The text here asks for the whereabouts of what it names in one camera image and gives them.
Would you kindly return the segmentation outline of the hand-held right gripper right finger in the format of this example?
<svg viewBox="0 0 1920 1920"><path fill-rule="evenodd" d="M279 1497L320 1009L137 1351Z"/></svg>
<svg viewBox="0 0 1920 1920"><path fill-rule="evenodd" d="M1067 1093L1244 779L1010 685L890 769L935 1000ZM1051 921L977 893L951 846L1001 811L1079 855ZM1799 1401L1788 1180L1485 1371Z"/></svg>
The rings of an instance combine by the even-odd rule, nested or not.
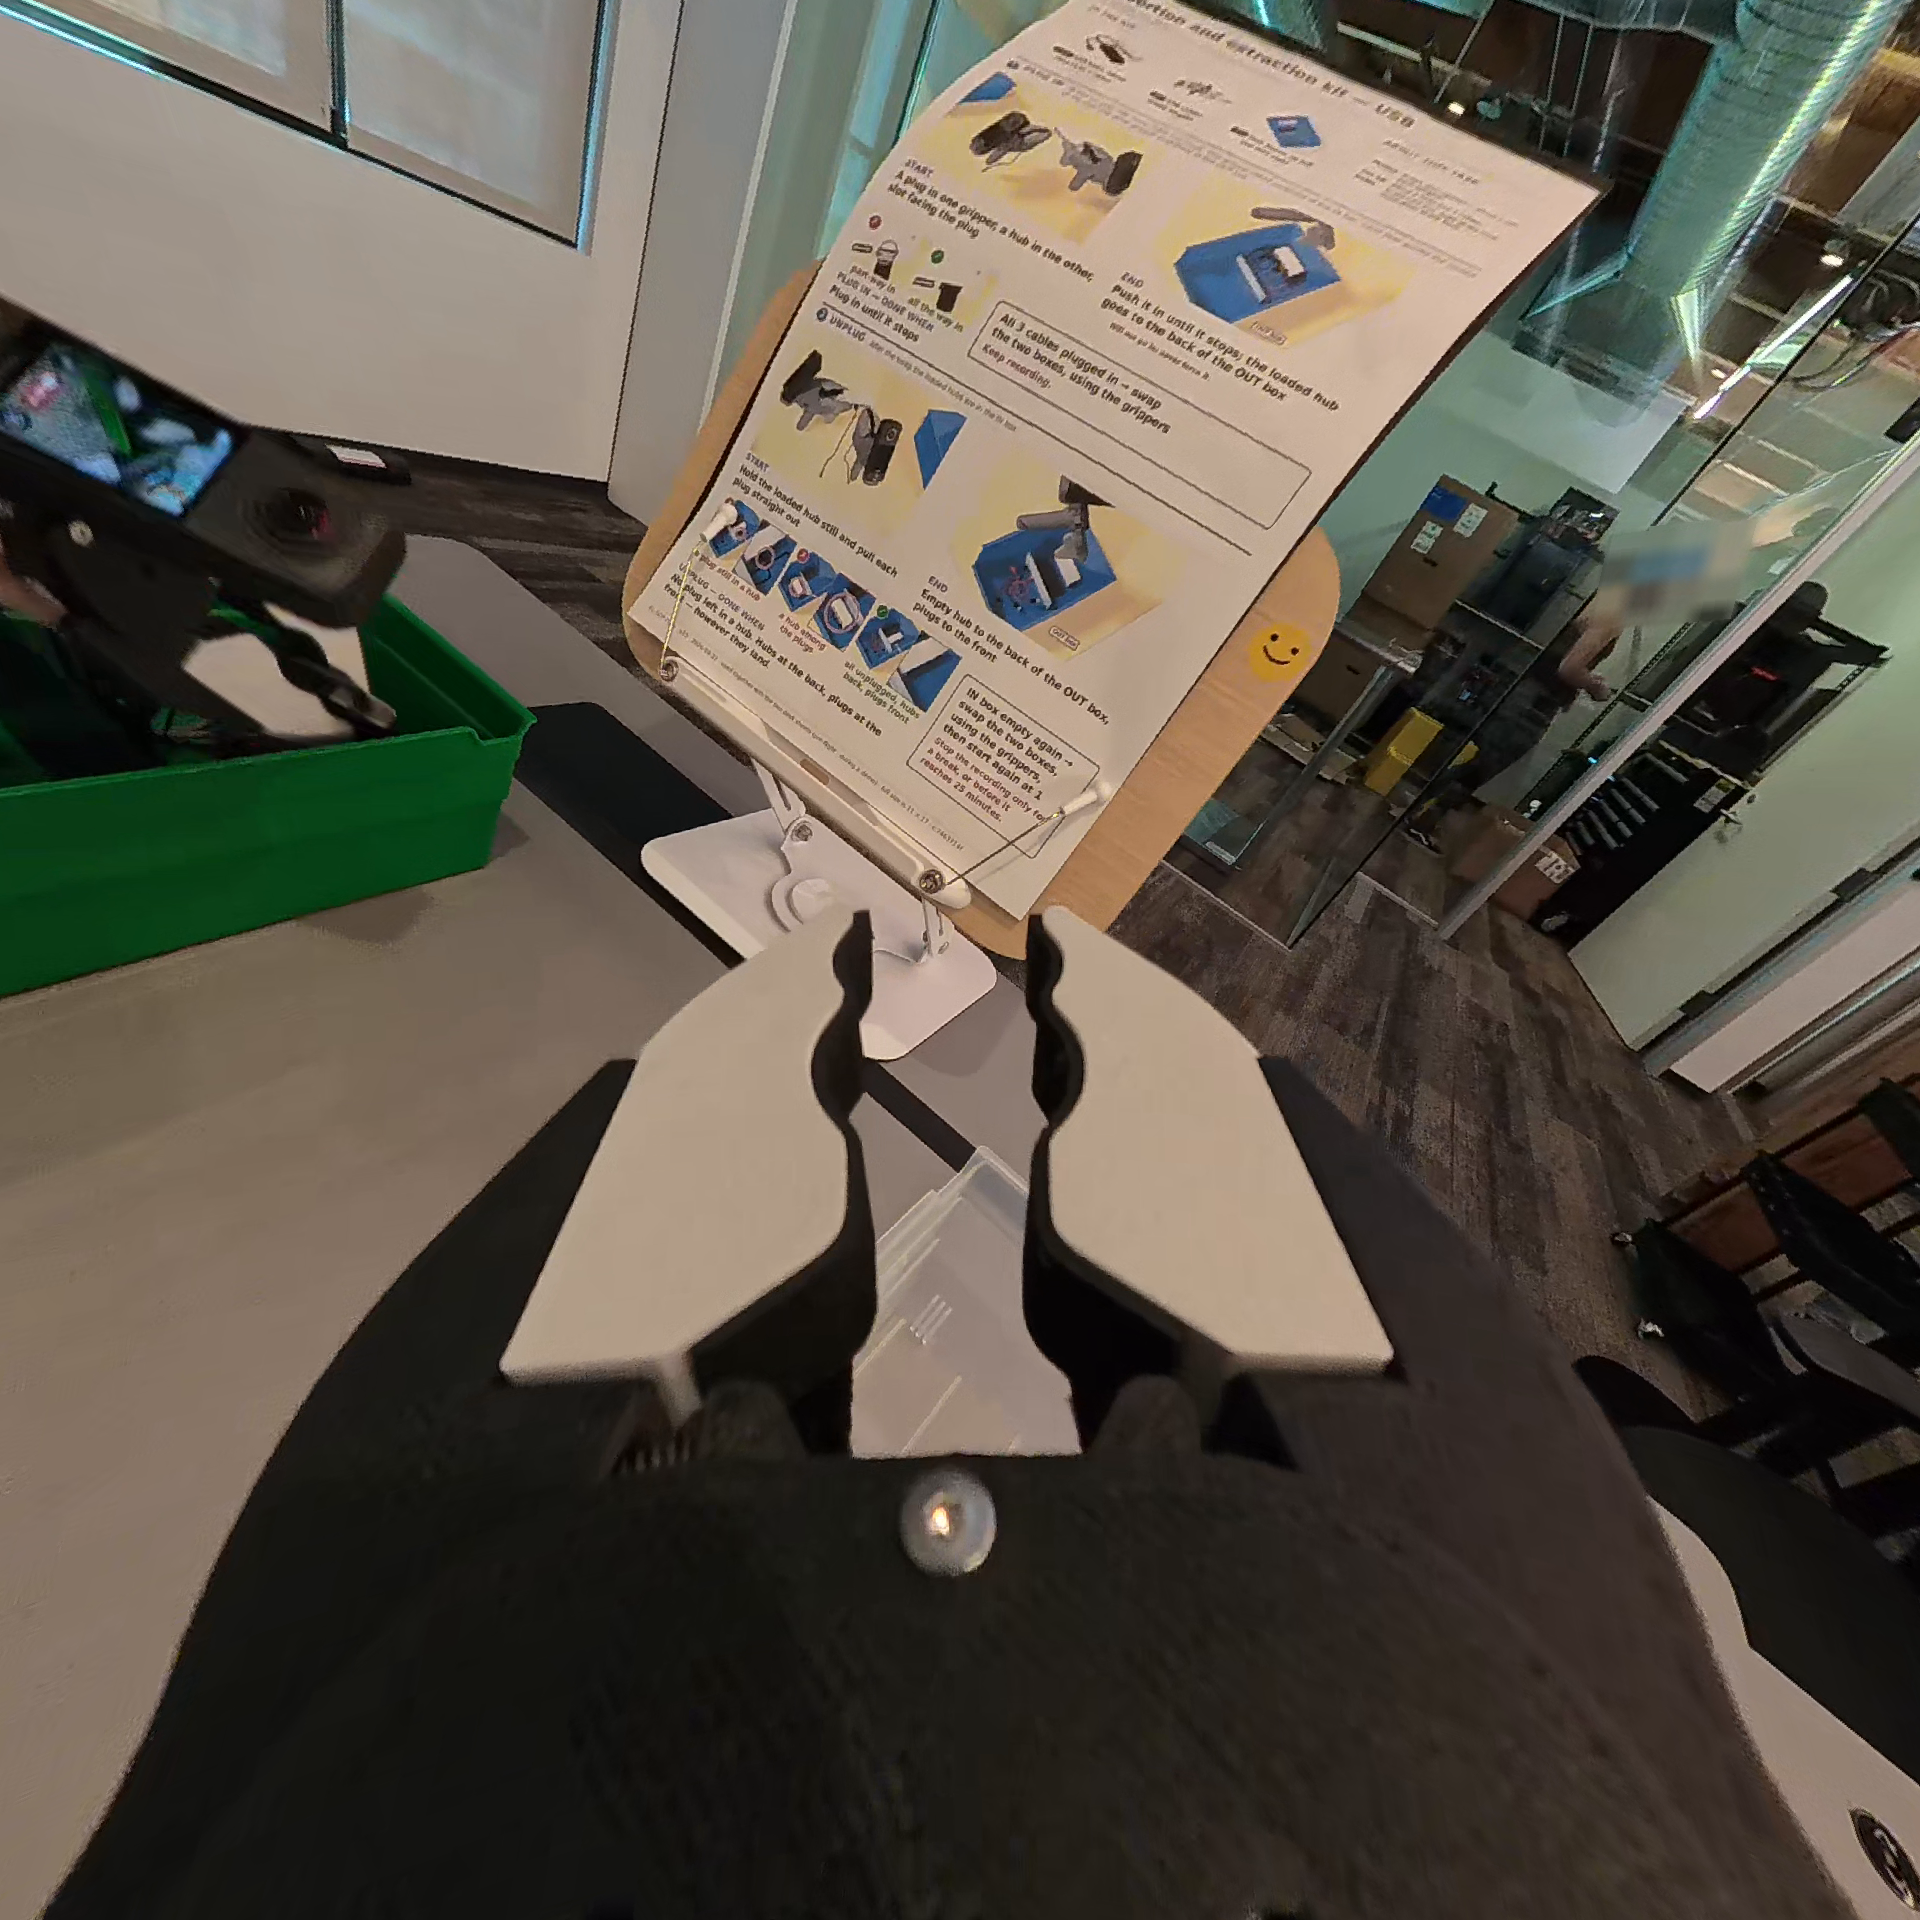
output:
<svg viewBox="0 0 1920 1920"><path fill-rule="evenodd" d="M1264 1379L1385 1379L1394 1341L1251 1042L1060 904L1027 921L1022 1312L1100 1427L1138 1379L1235 1427Z"/></svg>

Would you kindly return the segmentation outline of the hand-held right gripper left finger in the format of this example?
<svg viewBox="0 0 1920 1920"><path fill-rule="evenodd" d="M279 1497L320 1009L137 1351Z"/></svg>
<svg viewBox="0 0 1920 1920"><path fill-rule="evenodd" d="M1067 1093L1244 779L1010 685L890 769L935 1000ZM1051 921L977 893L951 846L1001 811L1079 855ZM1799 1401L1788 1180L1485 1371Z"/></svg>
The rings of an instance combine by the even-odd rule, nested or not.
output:
<svg viewBox="0 0 1920 1920"><path fill-rule="evenodd" d="M865 911L828 908L640 1052L501 1348L513 1386L640 1380L684 1422L725 1380L849 1427L877 1254L851 1113L875 985Z"/></svg>

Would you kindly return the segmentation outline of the clear plastic box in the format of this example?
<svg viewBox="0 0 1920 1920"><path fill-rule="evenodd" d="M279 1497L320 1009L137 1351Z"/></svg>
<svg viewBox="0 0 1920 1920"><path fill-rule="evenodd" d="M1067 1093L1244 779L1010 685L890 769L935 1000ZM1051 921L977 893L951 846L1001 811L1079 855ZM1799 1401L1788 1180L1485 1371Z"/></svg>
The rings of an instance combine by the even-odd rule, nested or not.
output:
<svg viewBox="0 0 1920 1920"><path fill-rule="evenodd" d="M1027 1187L977 1148L875 1243L875 1329L851 1365L851 1458L1075 1458L1065 1376L1022 1317Z"/></svg>

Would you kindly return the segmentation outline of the green plastic bin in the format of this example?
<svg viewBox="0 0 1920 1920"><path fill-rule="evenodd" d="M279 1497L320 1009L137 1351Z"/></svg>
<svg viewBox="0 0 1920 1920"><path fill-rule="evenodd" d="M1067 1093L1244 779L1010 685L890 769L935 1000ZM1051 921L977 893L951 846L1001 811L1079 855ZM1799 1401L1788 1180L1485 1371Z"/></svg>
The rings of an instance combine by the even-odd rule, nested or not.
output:
<svg viewBox="0 0 1920 1920"><path fill-rule="evenodd" d="M40 778L3 734L3 996L484 868L533 713L399 598L362 626L399 733Z"/></svg>

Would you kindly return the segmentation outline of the instruction sheet on stand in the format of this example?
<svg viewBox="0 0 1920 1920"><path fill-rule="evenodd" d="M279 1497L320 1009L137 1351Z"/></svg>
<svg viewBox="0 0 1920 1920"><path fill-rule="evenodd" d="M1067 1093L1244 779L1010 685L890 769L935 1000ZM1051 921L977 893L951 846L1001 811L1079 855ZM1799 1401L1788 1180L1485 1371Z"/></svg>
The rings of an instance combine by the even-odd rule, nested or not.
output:
<svg viewBox="0 0 1920 1920"><path fill-rule="evenodd" d="M665 643L642 626L640 593L691 524L697 501L708 494L720 456L737 438L755 390L789 321L803 306L817 271L817 264L798 267L768 301L737 367L713 399L708 417L703 421L663 511L646 525L635 559L626 568L619 626L626 633L630 660L656 685L665 685ZM1251 677L1251 636L1259 626L1297 622L1327 633L1328 643L1335 612L1340 559L1328 537L1312 528L1278 568L1270 586L1259 589L1255 608L1237 622L1235 633L1222 643L1132 775L1116 786L1113 803L1102 806L1090 833L1047 882L1045 896L1036 899L1036 908L1060 904L1096 930L1113 929L1116 913L1132 896L1138 896L1160 858L1185 833L1189 820L1223 783L1297 690Z"/></svg>

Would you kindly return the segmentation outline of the large glass window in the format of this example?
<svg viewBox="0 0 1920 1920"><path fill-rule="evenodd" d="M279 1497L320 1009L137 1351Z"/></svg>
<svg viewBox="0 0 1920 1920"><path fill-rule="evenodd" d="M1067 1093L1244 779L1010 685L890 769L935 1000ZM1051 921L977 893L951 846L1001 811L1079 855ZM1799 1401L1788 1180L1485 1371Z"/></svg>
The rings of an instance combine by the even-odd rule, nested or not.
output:
<svg viewBox="0 0 1920 1920"><path fill-rule="evenodd" d="M589 239L617 3L3 3L3 15L517 228Z"/></svg>

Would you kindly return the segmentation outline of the yellow bin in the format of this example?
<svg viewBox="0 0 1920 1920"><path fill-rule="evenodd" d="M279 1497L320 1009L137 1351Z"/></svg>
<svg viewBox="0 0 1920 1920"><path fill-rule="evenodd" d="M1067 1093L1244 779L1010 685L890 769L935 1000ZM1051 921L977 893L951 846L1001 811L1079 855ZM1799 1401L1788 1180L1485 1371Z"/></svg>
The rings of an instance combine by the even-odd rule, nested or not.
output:
<svg viewBox="0 0 1920 1920"><path fill-rule="evenodd" d="M1408 708L1382 741L1365 754L1358 783L1368 793L1392 797L1419 769L1419 759L1443 734L1443 721L1424 708Z"/></svg>

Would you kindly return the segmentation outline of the printed instruction sheet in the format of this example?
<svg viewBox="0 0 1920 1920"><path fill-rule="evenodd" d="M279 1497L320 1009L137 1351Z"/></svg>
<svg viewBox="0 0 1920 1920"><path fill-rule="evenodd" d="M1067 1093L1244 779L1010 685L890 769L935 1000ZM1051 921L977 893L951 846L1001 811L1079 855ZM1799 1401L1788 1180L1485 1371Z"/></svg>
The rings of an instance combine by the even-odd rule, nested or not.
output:
<svg viewBox="0 0 1920 1920"><path fill-rule="evenodd" d="M1244 23L1060 3L881 156L626 622L909 887L1032 911L1595 196Z"/></svg>

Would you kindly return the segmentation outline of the silver ceiling duct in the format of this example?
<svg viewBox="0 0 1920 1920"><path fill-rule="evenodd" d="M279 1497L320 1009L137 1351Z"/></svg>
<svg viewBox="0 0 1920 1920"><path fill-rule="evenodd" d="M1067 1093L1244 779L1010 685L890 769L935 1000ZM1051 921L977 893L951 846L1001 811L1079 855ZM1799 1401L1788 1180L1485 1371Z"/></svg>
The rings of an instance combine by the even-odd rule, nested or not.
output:
<svg viewBox="0 0 1920 1920"><path fill-rule="evenodd" d="M1875 61L1904 3L1737 3L1628 228L1612 352L1659 380L1704 334L1780 187Z"/></svg>

